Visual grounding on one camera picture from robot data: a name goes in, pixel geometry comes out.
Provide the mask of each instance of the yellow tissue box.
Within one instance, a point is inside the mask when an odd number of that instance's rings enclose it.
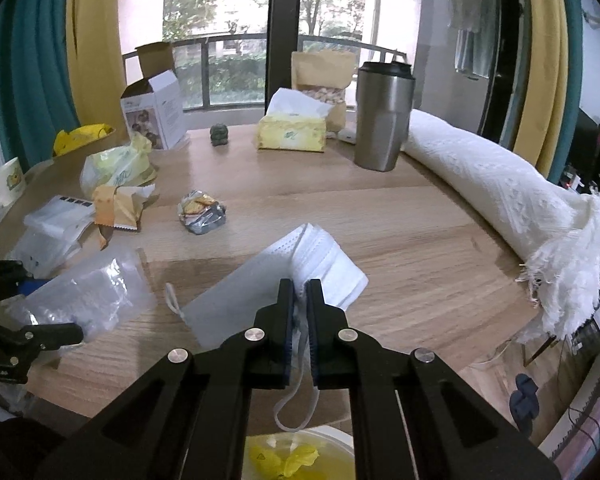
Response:
[[[324,119],[293,115],[265,115],[258,123],[258,149],[323,152]]]

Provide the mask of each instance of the tissue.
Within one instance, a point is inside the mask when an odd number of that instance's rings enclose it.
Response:
[[[278,89],[258,123],[258,148],[323,152],[331,108],[297,90]]]

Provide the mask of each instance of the mug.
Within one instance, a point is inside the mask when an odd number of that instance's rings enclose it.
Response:
[[[26,183],[18,157],[0,167],[0,207],[11,205],[24,192]]]

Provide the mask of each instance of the curtain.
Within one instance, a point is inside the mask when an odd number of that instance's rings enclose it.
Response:
[[[125,76],[118,0],[66,0],[66,53],[75,108],[82,124],[107,123],[126,137],[120,96]]]
[[[569,75],[560,135],[548,177],[549,181],[554,184],[560,180],[562,170],[567,163],[567,156],[578,121],[580,93],[582,92],[582,2],[581,0],[564,0],[564,7],[567,17]]]
[[[520,127],[520,117],[525,101],[526,87],[529,79],[531,58],[531,0],[523,0],[523,13],[520,20],[520,38],[518,43],[518,60],[514,76],[513,94],[509,102],[509,110],[502,129],[500,145],[513,150]]]
[[[558,142],[568,74],[564,0],[531,0],[531,62],[513,151],[547,177]]]
[[[66,72],[66,0],[0,6],[0,145],[24,171],[51,157],[59,130],[78,126]]]

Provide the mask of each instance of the white face mask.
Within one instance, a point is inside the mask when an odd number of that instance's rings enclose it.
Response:
[[[304,370],[310,365],[304,284],[314,278],[321,280],[324,301],[346,310],[368,283],[365,274],[327,231],[311,224],[300,226],[250,258],[182,309],[170,283],[165,284],[165,298],[167,306],[184,320],[203,349],[209,350],[218,348],[233,334],[250,328],[258,309],[276,302],[280,279],[283,278],[293,279],[297,298],[292,356],[297,379],[276,403],[274,420],[281,430],[299,431],[306,427],[314,414],[318,403],[317,388],[313,390],[307,416],[300,426],[286,427],[280,422],[279,414],[295,397]]]

